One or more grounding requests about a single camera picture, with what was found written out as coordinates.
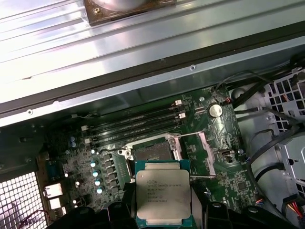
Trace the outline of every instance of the metal bracket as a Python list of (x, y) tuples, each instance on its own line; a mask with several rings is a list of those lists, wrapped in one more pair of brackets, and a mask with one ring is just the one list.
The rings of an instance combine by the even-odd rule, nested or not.
[(171, 150), (173, 151), (175, 160), (182, 160), (182, 154), (181, 154), (182, 149), (180, 146), (179, 139), (177, 138), (179, 136), (180, 134), (166, 133), (166, 134), (161, 134), (161, 135), (156, 135), (149, 138), (141, 139), (135, 142), (130, 142), (125, 146), (123, 146), (122, 149), (119, 149), (117, 153), (118, 155), (124, 156), (126, 160), (134, 161), (134, 157), (132, 155), (133, 146), (144, 142), (153, 141), (158, 138), (165, 138), (168, 141)]
[(212, 151), (210, 145), (206, 141), (204, 132), (200, 132), (200, 133), (198, 133), (198, 135), (200, 137), (204, 150), (208, 153), (207, 162), (208, 162), (208, 167), (210, 169), (210, 175), (216, 176), (216, 172), (214, 169), (215, 157), (214, 157), (213, 151)]

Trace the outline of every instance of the metal panel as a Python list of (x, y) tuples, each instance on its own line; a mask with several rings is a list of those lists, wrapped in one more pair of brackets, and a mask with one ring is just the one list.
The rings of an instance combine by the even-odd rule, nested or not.
[(300, 22), (304, 10), (303, 0), (180, 0), (90, 27), (82, 1), (3, 0), (0, 102)]
[[(43, 118), (56, 120), (75, 113), (98, 111), (102, 115), (114, 112), (185, 91), (207, 87), (236, 72), (275, 66), (289, 60), (292, 55), (302, 50), (305, 50), (305, 37), (204, 62), (196, 65), (194, 70), (189, 66), (79, 97), (64, 97), (60, 101), (49, 101), (3, 113), (0, 114), (0, 126), (58, 111), (61, 112)], [(30, 123), (41, 125), (38, 120), (31, 120)]]

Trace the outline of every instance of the ram slot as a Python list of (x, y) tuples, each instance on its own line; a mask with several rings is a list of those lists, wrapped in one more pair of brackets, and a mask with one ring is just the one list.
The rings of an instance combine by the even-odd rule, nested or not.
[(162, 107), (157, 107), (156, 109), (151, 109), (151, 110), (147, 110), (145, 112), (138, 112), (138, 113), (134, 113), (134, 114), (127, 114), (126, 116), (120, 118), (120, 119), (115, 119), (111, 122), (106, 122), (106, 123), (102, 123), (100, 125), (95, 125), (92, 128), (101, 130), (102, 128), (109, 128), (111, 126), (118, 126), (118, 125), (125, 125), (127, 122), (130, 121), (138, 121), (140, 119), (145, 119), (145, 118), (153, 118), (153, 117), (158, 117), (158, 116), (162, 116), (162, 115), (169, 115), (172, 114), (174, 112), (179, 112), (179, 107), (181, 106), (173, 106), (172, 104), (170, 105), (165, 105)]
[(98, 147), (100, 146), (105, 146), (105, 145), (109, 145), (109, 144), (114, 144), (114, 143), (118, 143), (118, 142), (128, 142), (129, 140), (135, 141), (135, 140), (139, 140), (142, 138), (146, 138), (150, 135), (155, 135), (158, 134), (160, 132), (164, 132), (167, 130), (172, 130), (180, 125), (182, 125), (183, 123), (181, 121), (167, 121), (164, 123), (158, 123), (155, 124), (153, 126), (141, 129), (140, 131), (137, 131), (135, 133), (129, 133), (128, 135), (123, 135), (123, 136), (112, 136), (110, 140), (106, 139), (101, 139), (99, 141), (94, 141), (94, 144)]
[(174, 114), (169, 114), (167, 116), (159, 116), (159, 117), (154, 117), (154, 118), (145, 118), (141, 121), (130, 121), (130, 123), (125, 123), (124, 125), (119, 125), (115, 126), (112, 128), (107, 128), (107, 129), (94, 129), (92, 131), (93, 133), (93, 138), (95, 137), (106, 137), (107, 135), (113, 135), (113, 133), (120, 134), (124, 132), (129, 132), (130, 130), (133, 130), (135, 128), (143, 128), (146, 127), (147, 125), (154, 124), (156, 122), (161, 122), (164, 120), (174, 120), (178, 117), (179, 113), (174, 113)]

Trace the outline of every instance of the screw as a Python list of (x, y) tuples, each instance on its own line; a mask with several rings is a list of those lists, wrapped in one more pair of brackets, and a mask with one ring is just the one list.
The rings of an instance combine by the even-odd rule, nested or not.
[(238, 152), (238, 154), (243, 154), (244, 150), (243, 149), (238, 149), (237, 152)]
[(27, 113), (28, 113), (29, 115), (32, 115), (32, 114), (33, 114), (33, 110), (29, 109), (29, 110), (27, 110)]
[(190, 69), (192, 70), (192, 71), (194, 71), (195, 69), (196, 69), (196, 65), (191, 65), (191, 67), (190, 67)]
[(94, 9), (94, 13), (99, 13), (99, 12), (101, 12), (101, 9), (100, 9), (100, 8), (95, 8), (95, 9)]
[(213, 207), (214, 207), (214, 208), (220, 208), (220, 207), (221, 207), (221, 204), (220, 204), (220, 203), (213, 203)]
[(170, 144), (175, 144), (175, 140), (173, 138), (170, 139)]
[(248, 211), (252, 212), (252, 213), (257, 213), (258, 210), (256, 208), (248, 208)]
[(25, 159), (25, 162), (26, 162), (27, 164), (29, 164), (29, 163), (32, 162), (32, 159), (31, 159), (31, 158), (27, 158), (27, 159)]

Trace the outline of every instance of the intel xeon processor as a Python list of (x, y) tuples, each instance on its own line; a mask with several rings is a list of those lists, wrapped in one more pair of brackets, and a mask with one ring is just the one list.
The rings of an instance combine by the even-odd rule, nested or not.
[(187, 170), (141, 170), (136, 175), (137, 216), (140, 219), (186, 219), (191, 215)]

